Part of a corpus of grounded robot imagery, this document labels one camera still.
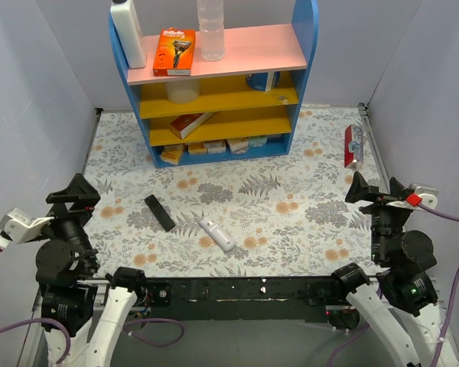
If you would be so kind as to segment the orange Gillette razor box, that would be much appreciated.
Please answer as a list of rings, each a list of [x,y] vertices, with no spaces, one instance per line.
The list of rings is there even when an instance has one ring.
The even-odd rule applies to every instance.
[[[153,63],[154,76],[191,75],[195,44],[195,30],[175,28],[162,30]]]

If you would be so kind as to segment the white remote control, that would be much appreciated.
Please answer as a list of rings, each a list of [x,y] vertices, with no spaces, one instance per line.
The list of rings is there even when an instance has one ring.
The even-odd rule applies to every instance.
[[[206,216],[199,221],[201,228],[224,252],[236,247],[235,239],[229,235],[212,217]]]

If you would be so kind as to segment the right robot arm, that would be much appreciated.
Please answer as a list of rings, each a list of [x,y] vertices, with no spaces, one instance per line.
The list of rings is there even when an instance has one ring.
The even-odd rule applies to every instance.
[[[397,366],[427,366],[439,341],[438,295],[426,271],[437,264],[431,238],[404,229],[411,213],[422,205],[434,209],[436,189],[395,178],[389,192],[369,185],[360,172],[353,175],[347,203],[368,202],[360,212],[371,217],[371,259],[382,268],[374,287],[365,271],[350,263],[331,275],[331,296],[350,304],[379,337]]]

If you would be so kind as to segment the small clear wrapped item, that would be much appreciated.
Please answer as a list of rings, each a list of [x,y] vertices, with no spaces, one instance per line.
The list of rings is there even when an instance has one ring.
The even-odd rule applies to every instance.
[[[287,105],[288,104],[287,96],[279,96],[278,100],[283,105]]]

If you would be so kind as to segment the blue wooden shelf unit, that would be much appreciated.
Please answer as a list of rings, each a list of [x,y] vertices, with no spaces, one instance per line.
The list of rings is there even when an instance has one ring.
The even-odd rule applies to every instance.
[[[145,37],[148,64],[131,69],[112,22],[109,23],[111,48],[148,152],[156,168],[169,167],[160,159],[164,147],[180,143],[268,136],[260,148],[244,154],[190,155],[184,152],[182,165],[238,159],[266,158],[289,154],[314,55],[317,49],[319,13],[316,1],[295,2],[291,22],[225,31],[226,53],[210,62],[195,51],[191,75],[156,77],[151,62],[157,36]],[[280,71],[278,85],[260,92],[246,84],[246,74]],[[175,80],[198,80],[199,97],[190,103],[174,104],[167,99],[164,84]],[[279,102],[287,96],[288,104]],[[180,115],[215,112],[185,139],[171,132],[170,124]]]

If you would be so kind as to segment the red and white long box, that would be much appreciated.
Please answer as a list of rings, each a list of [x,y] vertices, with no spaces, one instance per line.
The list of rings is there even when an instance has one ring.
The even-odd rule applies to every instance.
[[[185,139],[214,115],[215,112],[180,115],[171,122],[171,132],[179,139]]]

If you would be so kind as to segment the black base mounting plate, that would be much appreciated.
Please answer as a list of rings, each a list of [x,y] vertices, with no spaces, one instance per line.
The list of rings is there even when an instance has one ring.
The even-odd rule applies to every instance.
[[[149,278],[153,317],[189,320],[303,320],[338,329],[362,324],[330,276]]]

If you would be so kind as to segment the black remote control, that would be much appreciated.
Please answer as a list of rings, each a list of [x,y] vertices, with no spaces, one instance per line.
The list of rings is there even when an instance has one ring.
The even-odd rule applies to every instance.
[[[154,195],[147,196],[144,201],[165,232],[175,227],[173,219]]]

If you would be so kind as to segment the mint green sponge pack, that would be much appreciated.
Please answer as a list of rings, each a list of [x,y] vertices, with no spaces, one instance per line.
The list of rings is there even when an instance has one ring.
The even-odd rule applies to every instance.
[[[250,148],[260,148],[267,144],[268,137],[267,136],[253,136],[248,137],[248,143]]]

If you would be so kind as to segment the blue and white can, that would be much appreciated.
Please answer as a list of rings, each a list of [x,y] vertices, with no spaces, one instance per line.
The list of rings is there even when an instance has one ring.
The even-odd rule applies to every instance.
[[[278,85],[280,74],[280,71],[267,73],[248,73],[246,74],[246,84],[248,87],[256,91],[268,92]]]

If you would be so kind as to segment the white plastic bottle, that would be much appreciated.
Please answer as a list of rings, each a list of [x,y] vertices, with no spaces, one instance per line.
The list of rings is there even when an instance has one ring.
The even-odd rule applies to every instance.
[[[132,69],[144,68],[147,56],[134,1],[112,1],[110,14],[129,67]]]

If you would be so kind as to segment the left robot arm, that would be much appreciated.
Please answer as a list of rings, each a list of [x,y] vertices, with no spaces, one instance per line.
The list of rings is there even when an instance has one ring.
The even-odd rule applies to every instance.
[[[148,297],[143,271],[118,268],[108,276],[106,304],[98,323],[93,308],[98,287],[86,284],[100,268],[84,226],[100,200],[82,174],[50,193],[47,224],[41,229],[35,264],[41,292],[41,325],[52,366],[108,366],[133,306]]]

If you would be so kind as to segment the clear plastic water bottle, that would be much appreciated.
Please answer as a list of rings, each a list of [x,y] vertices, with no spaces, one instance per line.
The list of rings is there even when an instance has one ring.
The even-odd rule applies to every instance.
[[[223,0],[197,0],[202,57],[218,61],[224,57],[224,7]]]

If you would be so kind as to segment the white sponge pack tilted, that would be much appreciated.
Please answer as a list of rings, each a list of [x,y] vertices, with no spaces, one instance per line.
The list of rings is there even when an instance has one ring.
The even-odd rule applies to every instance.
[[[248,138],[230,138],[226,139],[226,143],[232,154],[244,154],[249,150]]]

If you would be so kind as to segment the yellow Kamenoko sponge pack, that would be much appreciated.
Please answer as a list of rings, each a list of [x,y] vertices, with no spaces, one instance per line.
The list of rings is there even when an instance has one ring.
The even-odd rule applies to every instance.
[[[171,165],[179,165],[181,158],[184,154],[184,148],[180,149],[164,149],[160,154],[160,159],[162,162],[171,164]]]

